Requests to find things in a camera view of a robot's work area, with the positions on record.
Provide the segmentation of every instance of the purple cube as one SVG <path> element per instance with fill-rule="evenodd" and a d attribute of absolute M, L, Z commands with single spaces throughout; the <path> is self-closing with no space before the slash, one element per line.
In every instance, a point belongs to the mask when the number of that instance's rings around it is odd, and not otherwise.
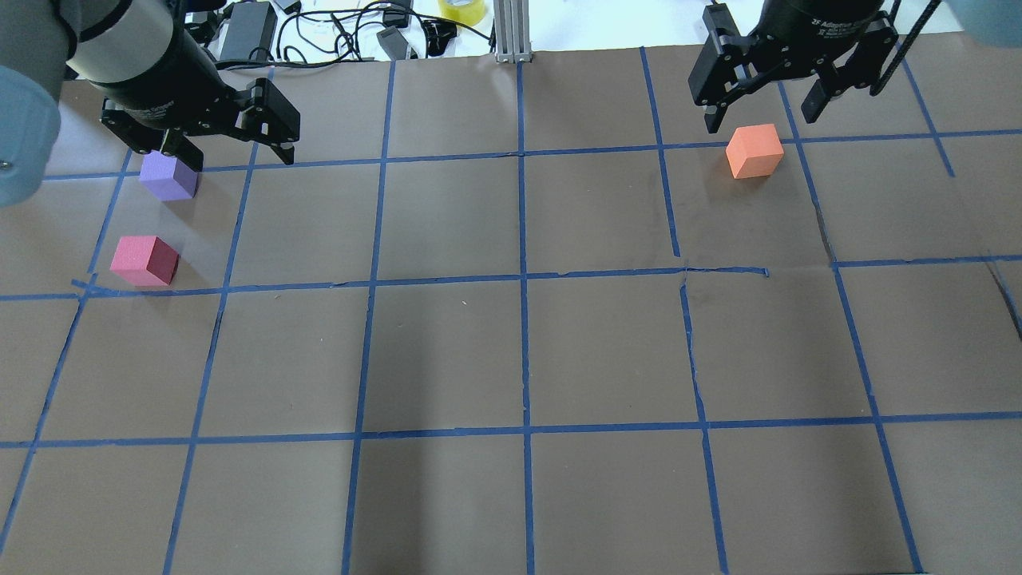
<path fill-rule="evenodd" d="M 160 201 L 195 197 L 198 174 L 177 157 L 150 151 L 142 158 L 138 180 Z"/>

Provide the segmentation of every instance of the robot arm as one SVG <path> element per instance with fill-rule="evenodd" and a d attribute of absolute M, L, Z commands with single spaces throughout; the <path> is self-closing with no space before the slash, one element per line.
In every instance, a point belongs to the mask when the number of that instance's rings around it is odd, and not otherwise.
<path fill-rule="evenodd" d="M 101 122 L 138 153 L 159 150 L 201 171 L 188 136 L 226 134 L 294 161 L 294 106 L 265 78 L 240 91 L 225 84 L 159 0 L 0 0 L 0 114 L 9 116 L 0 118 L 0 205 L 39 187 L 59 127 L 64 60 L 106 96 Z"/>
<path fill-rule="evenodd" d="M 704 106 L 706 129 L 716 133 L 728 106 L 778 80 L 818 76 L 802 102 L 814 123 L 827 104 L 851 88 L 883 90 L 916 35 L 940 3 L 932 0 L 887 70 L 898 38 L 883 0 L 765 0 L 759 23 L 742 36 L 725 4 L 703 11 L 709 32 L 689 76 L 692 99 Z M 949 0 L 967 32 L 990 44 L 1022 45 L 1022 3 Z M 843 65 L 835 61 L 851 55 Z"/>

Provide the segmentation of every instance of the yellow tape roll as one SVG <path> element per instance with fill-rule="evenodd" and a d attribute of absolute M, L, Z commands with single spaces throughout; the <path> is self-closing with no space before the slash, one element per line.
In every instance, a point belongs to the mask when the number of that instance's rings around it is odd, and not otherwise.
<path fill-rule="evenodd" d="M 442 16 L 465 26 L 479 23 L 486 14 L 486 5 L 482 0 L 436 0 L 436 2 L 440 5 Z"/>

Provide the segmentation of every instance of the grid square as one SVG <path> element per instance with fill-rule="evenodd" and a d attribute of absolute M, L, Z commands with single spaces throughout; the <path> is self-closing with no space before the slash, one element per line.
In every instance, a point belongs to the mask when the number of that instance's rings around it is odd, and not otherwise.
<path fill-rule="evenodd" d="M 532 424 L 694 421 L 681 281 L 529 281 Z"/>
<path fill-rule="evenodd" d="M 368 279 L 378 182 L 378 165 L 256 172 L 231 283 Z"/>
<path fill-rule="evenodd" d="M 723 147 L 669 149 L 670 195 L 686 263 L 806 266 L 826 263 L 798 152 L 768 178 L 735 179 Z"/>
<path fill-rule="evenodd" d="M 520 426 L 517 281 L 380 287 L 365 429 Z"/>
<path fill-rule="evenodd" d="M 497 63 L 490 54 L 398 61 L 387 154 L 517 149 L 515 82 L 515 67 Z"/>
<path fill-rule="evenodd" d="M 339 573 L 351 442 L 201 445 L 173 573 Z"/>
<path fill-rule="evenodd" d="M 710 420 L 869 416 L 828 268 L 689 276 L 692 346 Z"/>
<path fill-rule="evenodd" d="M 806 144 L 805 155 L 838 257 L 980 252 L 979 233 L 932 140 Z"/>
<path fill-rule="evenodd" d="M 0 303 L 0 441 L 35 436 L 76 312 L 75 300 Z"/>
<path fill-rule="evenodd" d="M 389 69 L 386 62 L 315 70 L 276 68 L 274 85 L 301 112 L 295 160 L 379 157 Z M 256 162 L 280 163 L 280 159 L 269 147 L 260 146 Z"/>
<path fill-rule="evenodd" d="M 390 163 L 385 196 L 380 278 L 518 273 L 515 158 Z"/>
<path fill-rule="evenodd" d="M 660 135 L 664 143 L 728 141 L 735 128 L 756 124 L 774 124 L 782 138 L 791 137 L 791 126 L 781 101 L 781 93 L 774 87 L 742 96 L 733 107 L 728 108 L 721 131 L 707 134 L 702 107 L 692 102 L 692 92 L 689 90 L 689 74 L 701 49 L 701 45 L 646 49 L 656 94 L 657 113 L 660 116 Z"/>
<path fill-rule="evenodd" d="M 677 266 L 655 151 L 525 161 L 528 271 Z"/>
<path fill-rule="evenodd" d="M 1022 570 L 1022 422 L 896 424 L 886 431 L 926 569 Z"/>
<path fill-rule="evenodd" d="M 717 573 L 701 437 L 532 436 L 537 573 Z"/>
<path fill-rule="evenodd" d="M 0 573 L 159 573 L 185 446 L 36 453 Z"/>
<path fill-rule="evenodd" d="M 1022 93 L 1019 50 L 985 46 L 962 33 L 924 34 L 907 61 L 937 130 L 1022 128 L 1022 101 L 1009 96 Z M 975 99 L 977 86 L 1005 97 L 984 98 L 983 105 L 970 113 L 962 102 Z"/>
<path fill-rule="evenodd" d="M 90 300 L 44 437 L 187 437 L 217 296 Z"/>
<path fill-rule="evenodd" d="M 243 172 L 201 174 L 194 199 L 164 202 L 137 177 L 125 178 L 96 263 L 97 283 L 117 290 L 144 291 L 110 271 L 110 261 L 121 237 L 156 235 L 180 255 L 171 289 L 220 287 L 244 184 Z M 167 287 L 157 286 L 156 290 Z"/>
<path fill-rule="evenodd" d="M 225 69 L 219 71 L 221 79 L 228 86 L 244 90 L 257 78 L 266 78 L 266 68 Z M 251 158 L 252 142 L 243 142 L 223 135 L 189 136 L 193 144 L 202 150 L 204 167 L 223 167 L 226 165 L 247 165 Z M 143 155 L 132 154 L 128 170 L 138 172 L 142 167 Z M 202 182 L 199 181 L 198 193 L 202 193 Z"/>
<path fill-rule="evenodd" d="M 232 294 L 203 435 L 355 430 L 367 290 Z"/>
<path fill-rule="evenodd" d="M 43 182 L 32 197 L 0 209 L 0 294 L 71 292 L 71 280 L 88 270 L 115 184 Z"/>
<path fill-rule="evenodd" d="M 814 76 L 784 83 L 798 134 L 803 138 L 926 134 L 930 131 L 903 66 L 891 76 L 878 96 L 871 96 L 869 88 L 849 88 L 839 99 L 827 104 L 819 119 L 806 124 L 801 109 L 802 100 L 816 81 Z"/>
<path fill-rule="evenodd" d="M 873 426 L 712 432 L 731 572 L 910 573 Z"/>
<path fill-rule="evenodd" d="M 841 271 L 884 414 L 1022 410 L 1022 342 L 983 263 Z"/>
<path fill-rule="evenodd" d="M 544 52 L 522 83 L 526 149 L 656 143 L 639 50 Z"/>
<path fill-rule="evenodd" d="M 521 436 L 362 445 L 352 573 L 525 572 Z"/>
<path fill-rule="evenodd" d="M 943 143 L 984 252 L 1022 253 L 1022 135 L 947 138 Z"/>
<path fill-rule="evenodd" d="M 46 163 L 46 175 L 120 172 L 128 146 L 99 123 L 103 109 L 99 90 L 84 80 L 64 82 L 58 108 L 60 133 Z"/>

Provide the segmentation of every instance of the foam block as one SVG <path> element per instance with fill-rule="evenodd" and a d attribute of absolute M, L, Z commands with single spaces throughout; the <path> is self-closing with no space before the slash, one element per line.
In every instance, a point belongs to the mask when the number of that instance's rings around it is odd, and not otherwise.
<path fill-rule="evenodd" d="M 195 197 L 198 173 L 177 157 L 150 151 L 142 158 L 138 180 L 160 201 L 191 199 Z"/>
<path fill-rule="evenodd" d="M 769 176 L 784 157 L 784 147 L 773 124 L 742 126 L 727 148 L 731 175 L 738 178 Z"/>
<path fill-rule="evenodd" d="M 126 235 L 118 241 L 110 271 L 133 285 L 170 285 L 178 252 L 155 235 Z"/>

